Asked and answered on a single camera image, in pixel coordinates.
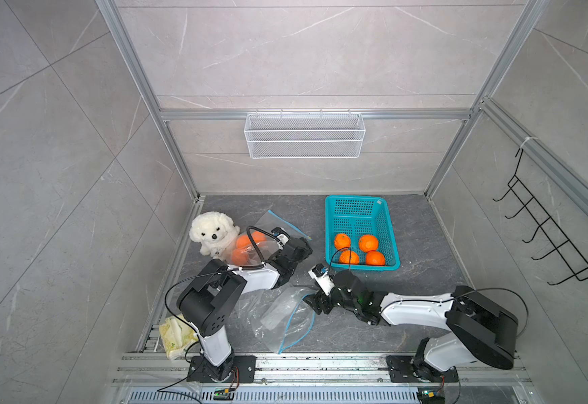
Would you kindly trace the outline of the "orange one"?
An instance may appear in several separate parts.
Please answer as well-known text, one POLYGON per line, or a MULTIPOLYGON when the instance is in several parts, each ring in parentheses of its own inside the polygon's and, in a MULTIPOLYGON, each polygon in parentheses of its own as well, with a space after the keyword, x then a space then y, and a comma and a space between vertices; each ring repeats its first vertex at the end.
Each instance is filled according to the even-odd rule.
POLYGON ((378 251, 370 251, 366 253, 366 265, 369 266, 385 266, 385 256, 378 251))

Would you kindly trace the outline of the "orange six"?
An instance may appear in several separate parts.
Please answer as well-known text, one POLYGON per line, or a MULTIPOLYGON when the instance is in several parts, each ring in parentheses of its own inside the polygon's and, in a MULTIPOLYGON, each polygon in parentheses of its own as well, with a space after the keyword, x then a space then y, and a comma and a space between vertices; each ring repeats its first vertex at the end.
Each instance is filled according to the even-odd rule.
POLYGON ((265 242, 266 240, 266 235, 262 232, 252 230, 251 235, 255 243, 265 242))

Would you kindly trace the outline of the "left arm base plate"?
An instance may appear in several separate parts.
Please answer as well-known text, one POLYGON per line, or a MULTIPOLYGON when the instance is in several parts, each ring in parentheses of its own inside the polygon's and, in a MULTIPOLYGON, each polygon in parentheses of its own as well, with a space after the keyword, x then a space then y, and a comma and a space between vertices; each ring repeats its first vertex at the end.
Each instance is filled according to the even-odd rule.
POLYGON ((231 355, 221 365, 212 365, 204 356, 196 355, 190 364, 187 381, 252 383, 256 360, 253 355, 231 355))

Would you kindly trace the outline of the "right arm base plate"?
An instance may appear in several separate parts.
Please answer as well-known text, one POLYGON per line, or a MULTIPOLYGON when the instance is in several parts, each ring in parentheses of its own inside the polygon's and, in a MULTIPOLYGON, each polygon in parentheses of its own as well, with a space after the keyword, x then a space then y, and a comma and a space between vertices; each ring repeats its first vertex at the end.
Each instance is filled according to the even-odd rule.
POLYGON ((386 366, 388 375, 393 383, 455 383, 459 381, 459 375, 455 367, 446 372, 434 370, 424 362, 415 365, 415 357, 412 355, 388 355, 386 366))

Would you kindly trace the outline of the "orange two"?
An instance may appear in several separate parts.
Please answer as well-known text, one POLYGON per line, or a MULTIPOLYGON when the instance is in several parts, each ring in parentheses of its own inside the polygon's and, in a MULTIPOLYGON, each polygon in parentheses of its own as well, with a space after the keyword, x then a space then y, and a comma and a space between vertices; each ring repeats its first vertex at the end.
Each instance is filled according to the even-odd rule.
POLYGON ((339 263, 345 265, 358 265, 360 263, 360 257, 357 252, 346 249, 341 252, 339 263))

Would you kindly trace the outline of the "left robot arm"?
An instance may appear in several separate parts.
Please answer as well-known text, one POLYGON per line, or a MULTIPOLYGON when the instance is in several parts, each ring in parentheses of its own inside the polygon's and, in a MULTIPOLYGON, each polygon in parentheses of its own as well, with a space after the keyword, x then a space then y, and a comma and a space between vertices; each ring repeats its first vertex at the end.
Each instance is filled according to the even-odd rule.
POLYGON ((222 378, 231 370, 233 349, 225 322, 240 296, 254 291, 268 291, 286 284, 297 266, 313 253, 308 241, 291 238, 261 265, 254 268, 211 260, 179 295, 176 306, 201 343, 206 365, 220 370, 222 378))

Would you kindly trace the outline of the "clear zip-top bag blue seal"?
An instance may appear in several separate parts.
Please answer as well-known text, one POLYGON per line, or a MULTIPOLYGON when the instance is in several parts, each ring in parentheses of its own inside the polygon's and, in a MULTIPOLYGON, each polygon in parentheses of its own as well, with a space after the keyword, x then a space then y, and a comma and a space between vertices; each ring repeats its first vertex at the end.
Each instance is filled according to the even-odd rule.
POLYGON ((314 294, 308 287, 291 284, 277 290, 253 291, 240 297, 233 318, 270 352, 281 355, 312 331, 316 313, 303 299, 314 294))

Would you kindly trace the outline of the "orange three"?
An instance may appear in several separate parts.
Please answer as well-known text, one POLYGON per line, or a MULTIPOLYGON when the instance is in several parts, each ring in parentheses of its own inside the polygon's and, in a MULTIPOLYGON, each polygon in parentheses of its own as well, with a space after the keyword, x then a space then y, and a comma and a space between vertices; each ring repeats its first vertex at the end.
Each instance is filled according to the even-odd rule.
POLYGON ((351 238, 344 233, 339 233, 334 238, 334 247, 336 250, 345 250, 351 247, 351 238))

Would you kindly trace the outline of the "orange five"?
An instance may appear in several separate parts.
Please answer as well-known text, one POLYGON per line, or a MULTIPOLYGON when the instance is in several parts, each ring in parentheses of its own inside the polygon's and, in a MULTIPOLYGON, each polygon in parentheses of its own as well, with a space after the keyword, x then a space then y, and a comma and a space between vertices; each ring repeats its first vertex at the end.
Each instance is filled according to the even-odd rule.
POLYGON ((246 247, 250 247, 251 246, 251 242, 249 237, 246 234, 243 234, 242 236, 239 236, 236 239, 235 242, 235 247, 236 248, 246 248, 246 247))

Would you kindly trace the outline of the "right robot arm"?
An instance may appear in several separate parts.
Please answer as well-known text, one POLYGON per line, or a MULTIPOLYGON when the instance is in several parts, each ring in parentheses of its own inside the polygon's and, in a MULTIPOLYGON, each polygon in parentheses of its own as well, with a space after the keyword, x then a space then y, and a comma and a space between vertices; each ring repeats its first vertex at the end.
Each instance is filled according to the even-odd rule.
POLYGON ((467 363, 499 370, 514 366, 517 317, 471 287, 460 285, 437 296, 403 296, 370 291, 348 270, 336 272, 318 264, 308 273, 319 291, 304 301, 318 315, 337 307, 370 326, 418 325, 445 331, 440 338, 422 339, 412 357, 389 356, 391 371, 409 368, 420 380, 439 382, 467 363))

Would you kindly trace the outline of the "orange four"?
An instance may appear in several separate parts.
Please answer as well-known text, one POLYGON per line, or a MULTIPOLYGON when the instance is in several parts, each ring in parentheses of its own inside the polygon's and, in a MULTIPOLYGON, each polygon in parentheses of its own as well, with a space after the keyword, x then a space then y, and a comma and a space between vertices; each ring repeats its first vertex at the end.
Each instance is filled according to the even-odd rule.
POLYGON ((359 239, 358 246, 362 252, 369 253, 378 250, 379 240, 373 235, 366 234, 359 239))

